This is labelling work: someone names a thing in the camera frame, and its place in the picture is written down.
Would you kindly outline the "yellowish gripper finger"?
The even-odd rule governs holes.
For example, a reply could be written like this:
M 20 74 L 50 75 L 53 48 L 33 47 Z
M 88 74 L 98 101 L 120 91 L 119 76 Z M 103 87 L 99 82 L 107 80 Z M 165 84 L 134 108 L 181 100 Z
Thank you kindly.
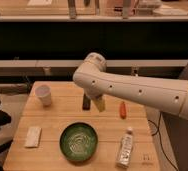
M 105 110 L 105 100 L 103 97 L 99 97 L 93 100 L 94 105 L 98 109 L 99 112 L 103 112 Z

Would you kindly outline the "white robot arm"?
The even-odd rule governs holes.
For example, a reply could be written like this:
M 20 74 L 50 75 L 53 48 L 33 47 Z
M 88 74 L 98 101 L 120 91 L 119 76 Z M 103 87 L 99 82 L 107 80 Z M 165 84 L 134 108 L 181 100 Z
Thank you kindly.
M 73 81 L 91 100 L 107 94 L 188 120 L 188 80 L 107 73 L 106 59 L 92 52 L 74 72 Z

